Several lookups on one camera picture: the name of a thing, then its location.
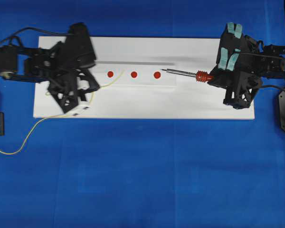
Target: blue cloth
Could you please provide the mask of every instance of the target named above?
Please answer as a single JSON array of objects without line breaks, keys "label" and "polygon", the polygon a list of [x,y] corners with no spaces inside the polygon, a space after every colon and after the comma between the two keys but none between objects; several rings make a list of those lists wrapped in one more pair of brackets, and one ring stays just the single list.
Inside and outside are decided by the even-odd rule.
[{"label": "blue cloth", "polygon": [[[285,45],[282,0],[0,0],[0,39],[81,21],[94,36],[192,38],[233,21]],[[21,38],[37,47],[39,35]],[[259,92],[253,121],[48,120],[24,151],[0,154],[0,228],[285,227],[277,94]],[[0,78],[0,148],[14,151],[36,122],[33,97],[33,84]]]}]

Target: red handle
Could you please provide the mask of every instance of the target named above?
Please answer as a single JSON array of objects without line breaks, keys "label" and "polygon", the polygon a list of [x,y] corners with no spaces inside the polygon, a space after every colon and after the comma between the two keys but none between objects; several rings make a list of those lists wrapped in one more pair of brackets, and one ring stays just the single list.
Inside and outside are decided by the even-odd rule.
[{"label": "red handle", "polygon": [[198,71],[196,73],[196,80],[198,82],[207,82],[213,79],[212,75],[209,75],[207,72],[205,71]]}]

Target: red dot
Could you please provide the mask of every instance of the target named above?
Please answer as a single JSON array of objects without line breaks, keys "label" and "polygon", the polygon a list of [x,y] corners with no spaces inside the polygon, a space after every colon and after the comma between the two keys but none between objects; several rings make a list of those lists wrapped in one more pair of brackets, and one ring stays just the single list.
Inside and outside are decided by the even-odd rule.
[{"label": "red dot", "polygon": [[136,77],[137,77],[137,72],[133,71],[133,72],[131,73],[131,77],[132,77],[132,78],[136,78]]},{"label": "red dot", "polygon": [[159,78],[161,77],[161,73],[160,73],[159,71],[156,71],[156,72],[154,73],[154,77],[155,77],[156,79],[159,79]]},{"label": "red dot", "polygon": [[114,76],[114,73],[112,71],[109,71],[108,72],[108,77],[113,77]]}]

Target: white board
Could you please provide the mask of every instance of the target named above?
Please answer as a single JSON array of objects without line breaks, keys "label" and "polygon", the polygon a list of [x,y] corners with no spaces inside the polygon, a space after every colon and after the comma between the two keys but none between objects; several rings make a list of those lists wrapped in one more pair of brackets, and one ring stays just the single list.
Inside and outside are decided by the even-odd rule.
[{"label": "white board", "polygon": [[[51,48],[63,37],[40,37],[39,47]],[[126,119],[254,119],[254,104],[235,110],[223,104],[225,91],[194,78],[153,74],[161,68],[210,72],[215,66],[219,39],[199,38],[92,38],[97,65],[91,72],[100,85],[123,76],[95,92],[92,107],[75,118]],[[114,76],[109,78],[107,72]],[[131,72],[137,72],[136,78]],[[62,114],[48,82],[36,84],[34,117]]]}]

